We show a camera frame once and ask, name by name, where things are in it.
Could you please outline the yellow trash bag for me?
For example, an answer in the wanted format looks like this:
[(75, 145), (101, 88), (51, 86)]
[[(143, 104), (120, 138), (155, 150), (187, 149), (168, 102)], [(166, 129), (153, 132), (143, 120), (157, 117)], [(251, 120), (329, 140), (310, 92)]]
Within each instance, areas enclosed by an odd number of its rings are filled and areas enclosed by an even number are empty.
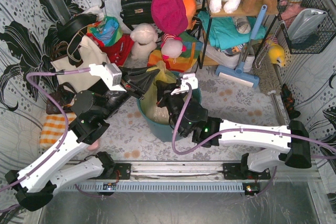
[(159, 73), (154, 78), (144, 98), (140, 101), (141, 109), (144, 115), (151, 121), (168, 125), (169, 113), (164, 106), (165, 103), (161, 100), (164, 95), (164, 88), (168, 84), (175, 84), (177, 77), (171, 71), (167, 70), (164, 61), (157, 62), (149, 70), (158, 70)]

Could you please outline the teal trash bin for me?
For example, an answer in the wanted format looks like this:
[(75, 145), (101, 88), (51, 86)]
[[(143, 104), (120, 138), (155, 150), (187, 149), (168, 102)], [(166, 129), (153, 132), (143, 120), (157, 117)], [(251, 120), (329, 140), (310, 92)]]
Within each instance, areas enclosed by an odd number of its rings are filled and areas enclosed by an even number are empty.
[[(175, 77), (178, 77), (179, 74), (180, 74), (177, 71), (172, 71), (171, 73), (173, 75), (175, 75)], [(197, 100), (198, 103), (201, 103), (202, 95), (201, 95), (200, 89), (194, 89), (192, 91), (192, 98)], [(144, 110), (142, 109), (142, 105), (141, 105), (142, 101), (144, 101), (144, 99), (141, 99), (141, 100), (138, 99), (136, 101), (137, 106), (138, 106), (138, 109), (139, 109), (141, 115), (145, 118), (145, 120), (148, 124), (148, 127), (150, 129), (150, 132), (162, 142), (171, 142), (172, 141), (173, 129), (170, 127), (169, 124), (157, 123), (155, 121), (152, 121), (150, 118), (148, 118), (146, 116), (146, 114), (144, 113)]]

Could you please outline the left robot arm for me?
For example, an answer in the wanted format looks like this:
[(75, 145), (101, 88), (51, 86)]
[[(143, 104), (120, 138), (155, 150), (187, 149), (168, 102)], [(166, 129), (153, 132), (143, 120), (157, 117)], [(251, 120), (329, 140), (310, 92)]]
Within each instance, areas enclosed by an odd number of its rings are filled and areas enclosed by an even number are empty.
[(19, 206), (36, 211), (48, 204), (59, 191), (77, 182), (93, 177), (109, 177), (114, 170), (113, 159), (99, 152), (88, 161), (63, 169), (63, 166), (82, 150), (93, 146), (110, 126), (112, 117), (130, 98), (141, 98), (160, 72), (153, 67), (124, 68), (113, 63), (90, 64), (78, 70), (40, 73), (40, 76), (62, 76), (89, 73), (99, 77), (108, 88), (100, 95), (90, 90), (77, 92), (71, 106), (76, 118), (69, 122), (64, 111), (65, 129), (56, 141), (38, 159), (21, 170), (5, 174), (6, 189), (14, 189)]

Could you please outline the colourful printed bag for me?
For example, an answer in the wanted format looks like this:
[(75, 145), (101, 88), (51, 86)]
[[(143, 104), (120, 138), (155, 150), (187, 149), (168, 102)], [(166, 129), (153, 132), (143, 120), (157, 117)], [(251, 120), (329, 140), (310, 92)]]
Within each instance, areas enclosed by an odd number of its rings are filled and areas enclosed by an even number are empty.
[(123, 32), (115, 17), (105, 16), (102, 21), (89, 25), (86, 35), (99, 47), (111, 47), (121, 39)]

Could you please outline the magenta cloth bag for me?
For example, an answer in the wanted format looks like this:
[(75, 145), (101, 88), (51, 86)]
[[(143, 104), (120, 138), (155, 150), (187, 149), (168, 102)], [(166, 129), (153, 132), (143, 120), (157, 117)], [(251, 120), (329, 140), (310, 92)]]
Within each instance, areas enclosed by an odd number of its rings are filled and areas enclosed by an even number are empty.
[(166, 34), (179, 35), (187, 29), (183, 0), (152, 0), (151, 15), (158, 29)]

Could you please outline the cream plush bear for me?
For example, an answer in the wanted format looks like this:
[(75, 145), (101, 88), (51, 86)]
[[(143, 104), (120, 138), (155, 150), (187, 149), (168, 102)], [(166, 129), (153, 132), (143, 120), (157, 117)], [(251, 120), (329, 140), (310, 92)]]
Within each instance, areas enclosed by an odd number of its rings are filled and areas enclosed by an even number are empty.
[(145, 60), (156, 48), (158, 33), (151, 24), (143, 23), (131, 31), (130, 38), (134, 41), (131, 58)]

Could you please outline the white pink plush doll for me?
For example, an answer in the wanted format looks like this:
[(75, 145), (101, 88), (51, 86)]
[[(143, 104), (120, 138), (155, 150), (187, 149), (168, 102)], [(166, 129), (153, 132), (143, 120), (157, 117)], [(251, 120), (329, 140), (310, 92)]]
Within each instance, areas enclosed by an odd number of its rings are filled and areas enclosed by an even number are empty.
[(176, 59), (183, 52), (186, 52), (186, 46), (181, 37), (167, 33), (162, 36), (161, 54), (164, 60)]

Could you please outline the pink glasses case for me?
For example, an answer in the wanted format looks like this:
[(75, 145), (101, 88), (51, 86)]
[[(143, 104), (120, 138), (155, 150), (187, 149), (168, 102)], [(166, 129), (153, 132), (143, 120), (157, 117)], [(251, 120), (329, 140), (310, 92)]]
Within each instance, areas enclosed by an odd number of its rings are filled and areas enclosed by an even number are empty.
[(100, 146), (100, 140), (96, 140), (93, 144), (91, 144), (89, 147), (87, 147), (87, 150), (94, 151), (98, 149)]

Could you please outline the teal folded cloth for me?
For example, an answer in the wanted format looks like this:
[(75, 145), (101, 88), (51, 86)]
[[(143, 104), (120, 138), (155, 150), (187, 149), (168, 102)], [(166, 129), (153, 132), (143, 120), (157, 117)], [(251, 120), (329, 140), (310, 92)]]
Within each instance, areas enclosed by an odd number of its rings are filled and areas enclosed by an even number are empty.
[[(198, 18), (202, 21), (205, 31), (208, 29), (209, 14), (205, 11), (200, 11)], [(247, 17), (251, 28), (253, 28), (256, 18)], [(212, 19), (211, 29), (208, 36), (208, 41), (212, 47), (227, 49), (247, 43), (250, 39), (251, 32), (240, 34), (234, 25), (231, 17), (217, 17)], [(263, 39), (266, 34), (264, 26), (260, 26), (256, 39)]]

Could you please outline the black round hat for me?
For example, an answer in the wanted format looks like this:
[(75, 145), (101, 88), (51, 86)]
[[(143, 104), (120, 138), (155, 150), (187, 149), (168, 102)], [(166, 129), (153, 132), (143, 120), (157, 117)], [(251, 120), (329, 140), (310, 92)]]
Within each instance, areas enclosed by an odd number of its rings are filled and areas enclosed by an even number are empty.
[(70, 40), (79, 30), (98, 21), (96, 14), (79, 14), (57, 27), (57, 36), (60, 40)]

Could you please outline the orange plush toy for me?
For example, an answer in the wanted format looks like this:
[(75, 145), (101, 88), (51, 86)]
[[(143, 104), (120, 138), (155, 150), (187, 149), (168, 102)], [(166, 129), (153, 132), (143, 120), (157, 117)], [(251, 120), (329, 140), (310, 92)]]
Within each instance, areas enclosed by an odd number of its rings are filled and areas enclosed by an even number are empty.
[(190, 30), (194, 27), (196, 21), (193, 20), (194, 15), (196, 14), (197, 4), (196, 0), (182, 0), (186, 10), (186, 17), (188, 21), (188, 26), (186, 30)]

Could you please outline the beige dust mop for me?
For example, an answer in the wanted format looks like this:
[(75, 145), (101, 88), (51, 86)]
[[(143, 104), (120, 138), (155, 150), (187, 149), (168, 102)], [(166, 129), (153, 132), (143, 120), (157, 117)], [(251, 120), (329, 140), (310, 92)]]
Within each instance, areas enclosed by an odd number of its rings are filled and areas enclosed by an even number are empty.
[(274, 106), (276, 119), (279, 125), (285, 125), (286, 121), (282, 114), (278, 96), (280, 95), (280, 81), (276, 74), (274, 65), (268, 57), (266, 47), (262, 47), (256, 54), (255, 62), (253, 65), (254, 74), (259, 77), (260, 92), (268, 96)]

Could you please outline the wooden metal shelf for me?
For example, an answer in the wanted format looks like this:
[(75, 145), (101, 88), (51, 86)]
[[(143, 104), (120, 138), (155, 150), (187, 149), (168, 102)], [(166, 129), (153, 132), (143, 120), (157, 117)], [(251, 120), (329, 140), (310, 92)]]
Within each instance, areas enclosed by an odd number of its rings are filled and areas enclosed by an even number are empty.
[(256, 0), (255, 3), (253, 4), (253, 8), (249, 12), (244, 12), (243, 10), (243, 4), (240, 3), (238, 6), (238, 9), (235, 10), (231, 14), (227, 14), (223, 10), (221, 10), (219, 13), (214, 13), (212, 14), (210, 10), (208, 10), (209, 7), (209, 0), (203, 0), (202, 2), (202, 8), (201, 11), (204, 11), (208, 15), (208, 20), (202, 21), (202, 27), (199, 29), (202, 31), (203, 39), (204, 39), (204, 48), (202, 53), (200, 54), (200, 57), (198, 59), (198, 64), (199, 68), (202, 69), (204, 66), (211, 66), (211, 65), (218, 65), (219, 61), (218, 60), (213, 60), (214, 63), (206, 63), (205, 59), (206, 57), (209, 58), (209, 54), (206, 53), (207, 48), (211, 46), (211, 43), (208, 41), (209, 40), (209, 35), (211, 34), (211, 31), (213, 31), (214, 35), (214, 29), (213, 28), (219, 28), (220, 25), (215, 26), (214, 21), (219, 21), (222, 20), (223, 18), (230, 19), (230, 25), (225, 25), (222, 26), (225, 28), (225, 30), (228, 32), (228, 36), (225, 37), (224, 42), (225, 43), (230, 43), (230, 45), (225, 45), (224, 49), (231, 48), (232, 46), (237, 46), (243, 43), (248, 43), (250, 40), (250, 33), (247, 35), (242, 35), (239, 34), (236, 30), (233, 31), (234, 25), (232, 18), (233, 17), (240, 17), (240, 16), (246, 16), (246, 17), (256, 17), (259, 14), (259, 11), (262, 7), (262, 5), (265, 4), (262, 0)]

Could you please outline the silver foil pouch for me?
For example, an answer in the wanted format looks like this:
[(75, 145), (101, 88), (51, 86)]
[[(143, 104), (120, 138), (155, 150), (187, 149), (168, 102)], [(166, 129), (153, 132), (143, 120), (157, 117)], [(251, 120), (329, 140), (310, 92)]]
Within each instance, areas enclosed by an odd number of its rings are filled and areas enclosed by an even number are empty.
[(327, 12), (315, 8), (302, 10), (293, 20), (287, 34), (290, 40), (296, 40), (313, 33), (327, 16)]

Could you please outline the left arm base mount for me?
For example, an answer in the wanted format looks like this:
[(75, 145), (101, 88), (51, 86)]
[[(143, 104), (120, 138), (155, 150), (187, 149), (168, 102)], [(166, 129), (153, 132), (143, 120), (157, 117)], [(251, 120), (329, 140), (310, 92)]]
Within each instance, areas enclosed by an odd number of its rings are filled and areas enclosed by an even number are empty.
[(129, 180), (131, 175), (131, 163), (116, 163), (110, 175), (100, 175), (90, 179)]

